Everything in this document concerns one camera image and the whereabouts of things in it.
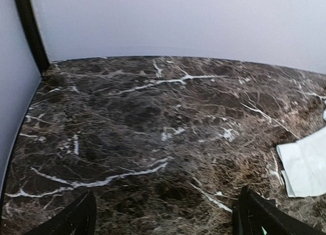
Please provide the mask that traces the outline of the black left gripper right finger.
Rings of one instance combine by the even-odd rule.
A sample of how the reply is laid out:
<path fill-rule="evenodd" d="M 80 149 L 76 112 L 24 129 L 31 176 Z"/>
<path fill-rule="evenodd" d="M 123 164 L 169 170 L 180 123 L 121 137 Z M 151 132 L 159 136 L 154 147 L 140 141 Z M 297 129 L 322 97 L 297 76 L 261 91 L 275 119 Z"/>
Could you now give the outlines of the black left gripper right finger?
<path fill-rule="evenodd" d="M 264 199 L 244 186 L 232 205 L 232 234 L 318 235 L 323 232 L 279 210 L 274 199 Z"/>

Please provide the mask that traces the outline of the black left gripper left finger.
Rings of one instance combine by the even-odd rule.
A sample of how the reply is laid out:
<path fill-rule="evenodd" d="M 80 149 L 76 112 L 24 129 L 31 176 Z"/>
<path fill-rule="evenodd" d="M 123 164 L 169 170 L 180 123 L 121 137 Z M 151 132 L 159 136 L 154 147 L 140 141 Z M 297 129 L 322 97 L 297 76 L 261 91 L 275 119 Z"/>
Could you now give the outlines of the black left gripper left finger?
<path fill-rule="evenodd" d="M 87 191 L 61 210 L 57 215 L 26 234 L 94 234 L 97 218 L 94 193 Z"/>

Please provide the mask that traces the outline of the white button shirt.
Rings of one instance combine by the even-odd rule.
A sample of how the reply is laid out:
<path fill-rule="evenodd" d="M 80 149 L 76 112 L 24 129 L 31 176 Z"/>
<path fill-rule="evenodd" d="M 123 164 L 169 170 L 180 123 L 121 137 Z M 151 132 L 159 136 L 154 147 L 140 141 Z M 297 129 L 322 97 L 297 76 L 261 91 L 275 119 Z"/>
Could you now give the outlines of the white button shirt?
<path fill-rule="evenodd" d="M 286 113 L 281 125 L 294 141 L 276 145 L 287 196 L 316 197 L 325 194 L 325 116 L 305 118 L 297 110 Z"/>

